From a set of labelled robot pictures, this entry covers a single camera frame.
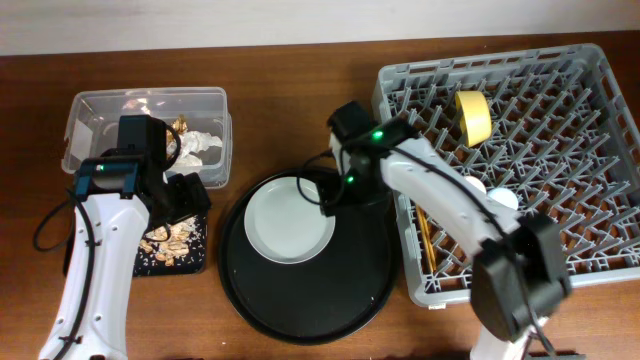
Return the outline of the white napkin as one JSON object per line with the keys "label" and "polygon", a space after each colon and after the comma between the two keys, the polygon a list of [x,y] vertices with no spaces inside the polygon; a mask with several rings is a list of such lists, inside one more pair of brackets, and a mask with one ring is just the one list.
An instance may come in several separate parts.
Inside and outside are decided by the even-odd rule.
{"label": "white napkin", "polygon": [[223,145],[220,137],[199,131],[187,131],[179,134],[179,138],[181,148],[172,168],[202,166],[204,153],[212,149],[221,149]]}

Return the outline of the food scraps with rice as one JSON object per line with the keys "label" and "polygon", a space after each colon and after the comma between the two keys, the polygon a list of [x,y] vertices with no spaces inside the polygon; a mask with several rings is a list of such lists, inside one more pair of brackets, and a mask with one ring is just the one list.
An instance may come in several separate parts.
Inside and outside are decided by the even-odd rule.
{"label": "food scraps with rice", "polygon": [[138,249],[152,265],[191,264],[202,250],[199,218],[193,216],[174,225],[164,225],[143,235]]}

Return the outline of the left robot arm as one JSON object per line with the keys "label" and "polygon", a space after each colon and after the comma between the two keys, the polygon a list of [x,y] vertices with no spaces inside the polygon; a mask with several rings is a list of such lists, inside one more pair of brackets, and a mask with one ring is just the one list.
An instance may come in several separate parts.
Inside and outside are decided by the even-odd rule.
{"label": "left robot arm", "polygon": [[62,299],[42,359],[124,359],[134,263],[144,235],[211,207],[195,173],[164,175],[166,122],[123,116],[117,144],[87,158],[68,190],[73,248]]}

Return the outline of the yellow bowl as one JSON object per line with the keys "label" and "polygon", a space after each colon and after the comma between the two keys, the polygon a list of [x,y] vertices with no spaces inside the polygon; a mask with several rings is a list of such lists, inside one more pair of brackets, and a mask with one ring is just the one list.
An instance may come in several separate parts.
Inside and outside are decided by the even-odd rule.
{"label": "yellow bowl", "polygon": [[480,91],[458,91],[456,110],[461,113],[461,132],[467,147],[476,146],[491,137],[492,120],[486,97]]}

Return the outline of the brown snack wrapper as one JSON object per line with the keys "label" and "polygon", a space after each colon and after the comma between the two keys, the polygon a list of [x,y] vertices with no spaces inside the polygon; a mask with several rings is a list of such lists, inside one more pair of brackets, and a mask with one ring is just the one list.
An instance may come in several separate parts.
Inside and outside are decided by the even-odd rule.
{"label": "brown snack wrapper", "polygon": [[186,117],[183,114],[179,114],[178,117],[171,123],[171,128],[178,135],[186,133],[189,130]]}

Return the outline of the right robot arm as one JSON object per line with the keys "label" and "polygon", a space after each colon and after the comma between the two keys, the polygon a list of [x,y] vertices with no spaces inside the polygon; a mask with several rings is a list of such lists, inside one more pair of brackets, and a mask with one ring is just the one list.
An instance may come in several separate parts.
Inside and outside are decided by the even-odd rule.
{"label": "right robot arm", "polygon": [[472,261],[470,302],[482,329],[470,358],[523,359],[534,340],[555,358],[543,326],[572,292],[558,225],[489,198],[406,120],[375,124],[352,101],[327,126],[337,173],[318,185],[321,212],[372,205],[392,191],[408,196]]}

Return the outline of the grey plate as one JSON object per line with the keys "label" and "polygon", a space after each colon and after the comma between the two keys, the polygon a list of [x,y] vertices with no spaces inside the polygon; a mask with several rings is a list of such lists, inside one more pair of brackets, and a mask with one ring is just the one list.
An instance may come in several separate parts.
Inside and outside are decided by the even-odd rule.
{"label": "grey plate", "polygon": [[250,196],[244,228],[262,257],[283,265],[306,262],[329,244],[336,218],[321,213],[316,183],[304,178],[269,180]]}

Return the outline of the pink cup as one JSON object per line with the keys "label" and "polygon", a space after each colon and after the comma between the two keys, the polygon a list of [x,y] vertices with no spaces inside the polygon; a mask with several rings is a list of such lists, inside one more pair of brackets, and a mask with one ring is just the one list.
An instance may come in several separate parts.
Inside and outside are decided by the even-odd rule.
{"label": "pink cup", "polygon": [[487,193],[486,187],[480,179],[474,176],[465,176],[464,179],[482,193]]}

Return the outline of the wooden chopstick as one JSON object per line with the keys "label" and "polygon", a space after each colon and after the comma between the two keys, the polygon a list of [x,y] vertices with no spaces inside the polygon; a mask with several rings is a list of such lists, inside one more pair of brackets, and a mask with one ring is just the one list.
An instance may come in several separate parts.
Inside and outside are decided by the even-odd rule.
{"label": "wooden chopstick", "polygon": [[416,206],[416,216],[420,225],[421,239],[426,252],[426,262],[431,274],[436,270],[435,254],[431,243],[430,228],[424,210]]}
{"label": "wooden chopstick", "polygon": [[418,208],[417,214],[419,215],[421,223],[422,241],[427,253],[429,269],[431,273],[435,273],[437,270],[437,262],[433,243],[431,241],[430,225],[427,220],[426,213],[421,207]]}

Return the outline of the light blue cup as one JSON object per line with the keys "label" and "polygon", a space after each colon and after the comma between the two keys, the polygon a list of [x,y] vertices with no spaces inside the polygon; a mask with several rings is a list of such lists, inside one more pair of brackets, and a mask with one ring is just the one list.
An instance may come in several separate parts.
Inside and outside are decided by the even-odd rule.
{"label": "light blue cup", "polygon": [[496,187],[491,189],[487,196],[512,210],[517,210],[519,207],[517,195],[510,189]]}

